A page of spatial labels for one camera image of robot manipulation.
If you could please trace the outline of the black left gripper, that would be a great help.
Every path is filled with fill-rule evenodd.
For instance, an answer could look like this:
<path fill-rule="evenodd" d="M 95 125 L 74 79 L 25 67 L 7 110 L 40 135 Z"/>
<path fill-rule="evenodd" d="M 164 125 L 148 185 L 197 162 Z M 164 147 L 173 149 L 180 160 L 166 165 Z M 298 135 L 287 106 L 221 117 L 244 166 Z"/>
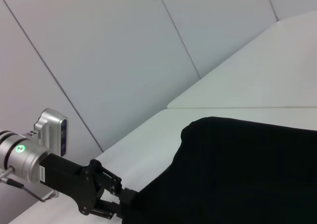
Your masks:
<path fill-rule="evenodd" d="M 81 166 L 54 154 L 40 162 L 43 171 L 40 181 L 70 198 L 80 213 L 92 214 L 111 220 L 113 216 L 123 219 L 122 208 L 116 202 L 101 200 L 104 190 L 119 198 L 120 203 L 130 206 L 138 192 L 122 188 L 122 179 L 105 169 L 97 160 Z"/>

